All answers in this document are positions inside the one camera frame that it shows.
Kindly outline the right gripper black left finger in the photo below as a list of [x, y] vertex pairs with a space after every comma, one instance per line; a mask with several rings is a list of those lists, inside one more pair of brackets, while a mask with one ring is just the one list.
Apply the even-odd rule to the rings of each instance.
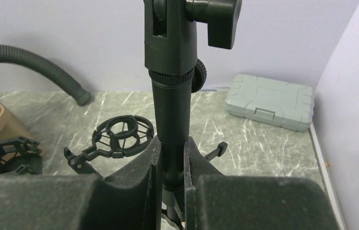
[[112, 175], [0, 175], [0, 230], [158, 230], [161, 143]]

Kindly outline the black tripod stand shock mount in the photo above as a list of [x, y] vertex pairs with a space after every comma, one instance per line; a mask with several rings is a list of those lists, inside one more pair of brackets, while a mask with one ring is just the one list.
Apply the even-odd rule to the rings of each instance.
[[144, 151], [157, 137], [162, 145], [162, 168], [167, 179], [184, 175], [184, 145], [189, 136], [189, 117], [157, 118], [157, 130], [150, 120], [138, 115], [121, 115], [102, 122], [93, 132], [91, 146], [75, 155], [65, 147], [64, 157], [78, 174], [96, 174], [90, 161], [97, 157], [121, 159]]

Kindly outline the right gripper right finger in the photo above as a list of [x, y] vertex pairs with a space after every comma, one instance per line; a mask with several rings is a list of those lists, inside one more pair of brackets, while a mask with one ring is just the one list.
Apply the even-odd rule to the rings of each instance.
[[226, 176], [198, 150], [184, 146], [188, 230], [337, 230], [323, 189], [300, 177]]

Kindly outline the black round base mic stand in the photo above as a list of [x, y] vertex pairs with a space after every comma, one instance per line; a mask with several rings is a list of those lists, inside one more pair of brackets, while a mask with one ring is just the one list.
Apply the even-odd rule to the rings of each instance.
[[0, 141], [0, 175], [37, 175], [43, 172], [38, 141], [24, 136]]

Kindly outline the black tripod stand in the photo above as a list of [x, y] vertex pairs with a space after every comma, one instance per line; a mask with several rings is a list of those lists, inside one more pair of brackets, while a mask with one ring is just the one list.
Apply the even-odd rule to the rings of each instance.
[[152, 82], [157, 137], [161, 143], [161, 217], [178, 230], [196, 227], [195, 183], [204, 174], [219, 175], [211, 160], [227, 143], [202, 155], [189, 135], [191, 95], [206, 80], [197, 57], [197, 23], [208, 26], [208, 45], [232, 49], [240, 0], [144, 1], [145, 67]]

